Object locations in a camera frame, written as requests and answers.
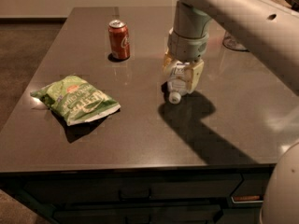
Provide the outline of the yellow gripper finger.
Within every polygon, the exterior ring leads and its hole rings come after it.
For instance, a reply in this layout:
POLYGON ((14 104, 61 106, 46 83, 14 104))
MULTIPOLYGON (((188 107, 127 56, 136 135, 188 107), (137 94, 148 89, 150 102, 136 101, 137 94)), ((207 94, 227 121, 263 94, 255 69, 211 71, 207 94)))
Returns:
POLYGON ((169 77, 171 74, 171 71, 173 67, 176 65, 176 59, 172 57, 172 55, 169 53, 169 50, 167 50, 164 54, 164 62, 163 62, 163 74, 165 77, 169 77))
POLYGON ((187 93, 192 93, 199 82, 199 78, 204 69, 204 61, 191 62, 185 67, 187 93))

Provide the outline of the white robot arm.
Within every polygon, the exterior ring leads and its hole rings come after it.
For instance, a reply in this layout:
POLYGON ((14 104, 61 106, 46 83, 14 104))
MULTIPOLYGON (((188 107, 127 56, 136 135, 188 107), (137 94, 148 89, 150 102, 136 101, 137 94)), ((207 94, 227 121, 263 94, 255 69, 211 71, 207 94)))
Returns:
MULTIPOLYGON (((299 92, 299 15, 269 0, 178 0, 166 56, 195 62, 203 53, 206 21, 214 19, 293 93, 299 92)), ((260 224, 299 223, 299 144, 278 160, 260 224)))

